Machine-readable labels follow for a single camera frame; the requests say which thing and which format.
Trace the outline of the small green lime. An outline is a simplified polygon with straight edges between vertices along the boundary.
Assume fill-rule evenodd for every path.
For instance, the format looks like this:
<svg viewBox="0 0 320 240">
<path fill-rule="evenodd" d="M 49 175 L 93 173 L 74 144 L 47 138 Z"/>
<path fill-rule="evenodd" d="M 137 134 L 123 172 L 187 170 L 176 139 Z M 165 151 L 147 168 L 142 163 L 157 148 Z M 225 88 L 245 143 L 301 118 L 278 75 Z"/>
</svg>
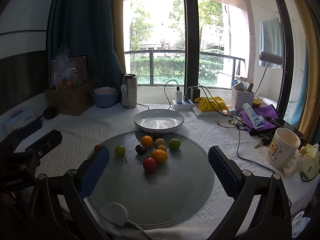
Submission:
<svg viewBox="0 0 320 240">
<path fill-rule="evenodd" d="M 126 148 L 122 145 L 118 145 L 115 147 L 114 153 L 118 157 L 123 157 L 126 154 Z"/>
</svg>

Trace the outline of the large green lime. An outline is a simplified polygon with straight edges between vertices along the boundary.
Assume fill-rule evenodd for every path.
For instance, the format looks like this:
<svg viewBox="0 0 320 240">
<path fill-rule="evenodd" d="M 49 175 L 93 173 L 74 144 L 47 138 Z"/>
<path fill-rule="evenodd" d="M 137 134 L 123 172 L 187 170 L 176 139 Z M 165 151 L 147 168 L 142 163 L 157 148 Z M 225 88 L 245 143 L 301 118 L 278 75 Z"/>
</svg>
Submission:
<svg viewBox="0 0 320 240">
<path fill-rule="evenodd" d="M 177 138 L 172 138 L 169 141 L 169 148 L 171 151 L 177 151 L 180 148 L 180 146 L 181 146 L 181 142 Z"/>
</svg>

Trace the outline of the small red cherry tomato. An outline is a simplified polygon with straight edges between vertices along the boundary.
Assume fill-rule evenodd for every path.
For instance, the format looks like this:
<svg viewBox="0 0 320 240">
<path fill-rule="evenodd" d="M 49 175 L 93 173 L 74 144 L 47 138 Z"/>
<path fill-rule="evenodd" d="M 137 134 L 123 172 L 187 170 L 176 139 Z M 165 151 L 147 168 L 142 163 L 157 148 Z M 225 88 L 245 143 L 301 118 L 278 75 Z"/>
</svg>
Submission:
<svg viewBox="0 0 320 240">
<path fill-rule="evenodd" d="M 95 152 L 97 152 L 99 150 L 100 146 L 101 146 L 100 144 L 95 145 L 95 147 L 94 147 Z"/>
</svg>

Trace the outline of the tablet screen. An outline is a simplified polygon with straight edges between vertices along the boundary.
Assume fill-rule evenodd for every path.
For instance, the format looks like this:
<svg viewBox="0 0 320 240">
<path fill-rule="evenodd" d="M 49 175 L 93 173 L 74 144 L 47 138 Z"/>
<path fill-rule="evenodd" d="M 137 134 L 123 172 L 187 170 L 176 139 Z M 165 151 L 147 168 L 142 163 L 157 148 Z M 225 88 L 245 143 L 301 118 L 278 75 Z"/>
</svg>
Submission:
<svg viewBox="0 0 320 240">
<path fill-rule="evenodd" d="M 53 76 L 54 76 L 55 61 L 56 59 L 52 59 L 49 66 L 49 87 L 50 88 L 54 87 Z M 88 79 L 86 55 L 70 57 L 69 62 L 73 72 L 75 72 L 75 74 L 80 80 L 84 81 Z"/>
</svg>

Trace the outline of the round orange kumquat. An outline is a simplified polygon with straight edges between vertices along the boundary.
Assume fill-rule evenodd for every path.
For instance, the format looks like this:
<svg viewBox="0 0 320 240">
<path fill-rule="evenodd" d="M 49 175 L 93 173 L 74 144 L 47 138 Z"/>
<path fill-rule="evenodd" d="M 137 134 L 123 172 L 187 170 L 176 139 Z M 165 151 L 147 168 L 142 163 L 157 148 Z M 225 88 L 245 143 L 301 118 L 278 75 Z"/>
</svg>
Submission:
<svg viewBox="0 0 320 240">
<path fill-rule="evenodd" d="M 153 145 L 153 138 L 149 135 L 145 135 L 141 138 L 140 143 L 145 147 L 145 148 L 150 148 Z"/>
</svg>

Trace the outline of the white bear mug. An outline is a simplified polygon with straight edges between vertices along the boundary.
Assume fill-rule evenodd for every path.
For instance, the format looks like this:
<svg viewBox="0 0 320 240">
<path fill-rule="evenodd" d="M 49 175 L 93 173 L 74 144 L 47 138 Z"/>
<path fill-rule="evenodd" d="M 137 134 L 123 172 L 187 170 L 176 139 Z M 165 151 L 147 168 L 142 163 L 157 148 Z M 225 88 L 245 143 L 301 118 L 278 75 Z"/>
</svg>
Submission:
<svg viewBox="0 0 320 240">
<path fill-rule="evenodd" d="M 287 177 L 292 177 L 301 167 L 299 146 L 298 135 L 287 128 L 278 128 L 269 145 L 266 159 L 274 168 L 283 170 Z"/>
</svg>

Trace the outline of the hanging light blue towel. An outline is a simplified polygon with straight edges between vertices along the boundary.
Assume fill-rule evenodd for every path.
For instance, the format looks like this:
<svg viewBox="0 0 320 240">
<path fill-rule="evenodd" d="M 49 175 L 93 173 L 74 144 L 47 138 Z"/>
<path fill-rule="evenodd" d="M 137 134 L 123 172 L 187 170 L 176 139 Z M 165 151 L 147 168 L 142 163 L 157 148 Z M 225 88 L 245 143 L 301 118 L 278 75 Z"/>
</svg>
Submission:
<svg viewBox="0 0 320 240">
<path fill-rule="evenodd" d="M 284 38 L 278 17 L 260 22 L 259 53 L 266 52 L 284 57 Z"/>
</svg>

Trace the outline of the dark cherry with stem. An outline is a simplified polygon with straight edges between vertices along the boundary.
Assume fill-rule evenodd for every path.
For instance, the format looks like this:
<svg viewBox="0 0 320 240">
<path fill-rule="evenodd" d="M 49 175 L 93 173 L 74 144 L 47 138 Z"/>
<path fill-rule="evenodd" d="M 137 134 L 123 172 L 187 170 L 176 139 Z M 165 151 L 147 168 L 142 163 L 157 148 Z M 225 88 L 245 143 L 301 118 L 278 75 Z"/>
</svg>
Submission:
<svg viewBox="0 0 320 240">
<path fill-rule="evenodd" d="M 130 154 L 131 152 L 133 152 L 133 151 L 135 151 L 138 156 L 141 156 L 141 155 L 146 154 L 147 149 L 146 149 L 142 144 L 136 145 L 134 149 L 130 150 L 130 151 L 127 153 L 126 158 L 125 158 L 126 163 L 127 163 L 127 158 L 128 158 L 128 156 L 129 156 L 129 154 Z"/>
</svg>

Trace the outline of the stainless steel tumbler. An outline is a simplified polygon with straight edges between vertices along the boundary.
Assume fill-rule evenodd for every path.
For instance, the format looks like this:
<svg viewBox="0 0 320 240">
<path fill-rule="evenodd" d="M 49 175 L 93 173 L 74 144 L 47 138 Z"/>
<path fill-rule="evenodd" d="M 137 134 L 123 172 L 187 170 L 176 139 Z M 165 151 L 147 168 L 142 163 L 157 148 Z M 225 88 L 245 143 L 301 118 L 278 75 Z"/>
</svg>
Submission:
<svg viewBox="0 0 320 240">
<path fill-rule="evenodd" d="M 134 74 L 124 74 L 121 84 L 121 99 L 124 108 L 137 107 L 137 77 Z"/>
</svg>

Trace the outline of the yellow duck bag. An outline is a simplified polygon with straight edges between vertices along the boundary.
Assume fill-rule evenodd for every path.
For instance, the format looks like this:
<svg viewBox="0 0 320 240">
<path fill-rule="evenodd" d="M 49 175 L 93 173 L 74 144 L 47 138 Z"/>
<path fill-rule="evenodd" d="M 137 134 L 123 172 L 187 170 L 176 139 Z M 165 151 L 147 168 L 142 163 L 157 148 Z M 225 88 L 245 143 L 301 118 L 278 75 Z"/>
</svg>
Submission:
<svg viewBox="0 0 320 240">
<path fill-rule="evenodd" d="M 198 103 L 198 109 L 202 112 L 224 111 L 228 109 L 224 100 L 219 96 L 213 98 L 199 97 L 195 99 L 195 102 Z"/>
</svg>

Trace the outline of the white round puck device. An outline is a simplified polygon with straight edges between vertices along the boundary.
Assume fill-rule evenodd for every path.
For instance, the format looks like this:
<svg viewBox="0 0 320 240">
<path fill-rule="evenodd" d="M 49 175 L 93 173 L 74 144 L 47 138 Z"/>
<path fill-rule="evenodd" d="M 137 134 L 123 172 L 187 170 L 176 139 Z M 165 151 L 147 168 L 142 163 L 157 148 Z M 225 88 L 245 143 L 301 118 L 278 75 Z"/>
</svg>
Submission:
<svg viewBox="0 0 320 240">
<path fill-rule="evenodd" d="M 99 215 L 106 221 L 121 227 L 124 227 L 129 218 L 127 209 L 123 205 L 116 202 L 111 202 L 104 205 L 99 211 Z"/>
</svg>

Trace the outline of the oval orange kumquat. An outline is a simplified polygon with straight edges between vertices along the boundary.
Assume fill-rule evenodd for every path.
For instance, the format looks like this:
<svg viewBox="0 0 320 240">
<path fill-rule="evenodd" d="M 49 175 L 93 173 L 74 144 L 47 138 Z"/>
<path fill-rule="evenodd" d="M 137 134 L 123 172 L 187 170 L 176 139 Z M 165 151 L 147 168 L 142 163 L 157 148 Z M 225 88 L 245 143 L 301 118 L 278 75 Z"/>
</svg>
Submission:
<svg viewBox="0 0 320 240">
<path fill-rule="evenodd" d="M 162 164 L 167 161 L 168 155 L 164 150 L 153 150 L 151 157 L 155 159 L 156 163 Z"/>
</svg>

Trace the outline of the keys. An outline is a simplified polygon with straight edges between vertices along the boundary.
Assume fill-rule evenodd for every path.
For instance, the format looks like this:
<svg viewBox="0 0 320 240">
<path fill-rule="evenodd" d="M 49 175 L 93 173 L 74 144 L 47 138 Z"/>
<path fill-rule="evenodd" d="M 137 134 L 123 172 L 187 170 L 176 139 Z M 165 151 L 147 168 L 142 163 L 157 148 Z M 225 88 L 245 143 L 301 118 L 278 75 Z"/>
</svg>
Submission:
<svg viewBox="0 0 320 240">
<path fill-rule="evenodd" d="M 257 145 L 255 145 L 254 148 L 258 148 L 261 145 L 267 146 L 267 145 L 269 145 L 271 143 L 271 141 L 272 141 L 272 137 L 268 136 L 268 135 L 265 135 L 265 136 L 260 138 L 260 142 Z"/>
</svg>

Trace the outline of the white power strip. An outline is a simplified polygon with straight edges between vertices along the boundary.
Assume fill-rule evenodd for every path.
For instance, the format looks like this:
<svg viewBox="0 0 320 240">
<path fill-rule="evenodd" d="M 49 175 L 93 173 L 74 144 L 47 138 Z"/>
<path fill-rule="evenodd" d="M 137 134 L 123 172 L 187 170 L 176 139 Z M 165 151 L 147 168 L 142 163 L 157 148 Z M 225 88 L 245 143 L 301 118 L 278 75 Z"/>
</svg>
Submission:
<svg viewBox="0 0 320 240">
<path fill-rule="evenodd" d="M 182 111 L 182 110 L 189 110 L 192 109 L 193 107 L 197 107 L 198 103 L 196 102 L 192 102 L 191 100 L 188 101 L 181 101 L 181 102 L 177 102 L 176 100 L 172 101 L 172 106 L 173 109 L 176 111 Z"/>
</svg>

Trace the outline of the plastic bag of fruit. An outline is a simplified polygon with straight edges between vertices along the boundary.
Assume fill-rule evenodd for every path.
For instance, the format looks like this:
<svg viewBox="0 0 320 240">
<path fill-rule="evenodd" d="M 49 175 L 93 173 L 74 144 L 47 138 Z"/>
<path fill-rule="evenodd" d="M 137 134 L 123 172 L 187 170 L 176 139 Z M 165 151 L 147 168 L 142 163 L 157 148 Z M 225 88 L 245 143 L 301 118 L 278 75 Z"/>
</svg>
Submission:
<svg viewBox="0 0 320 240">
<path fill-rule="evenodd" d="M 68 47 L 62 45 L 55 57 L 53 83 L 57 90 L 70 89 L 80 85 L 80 79 L 69 61 Z"/>
</svg>

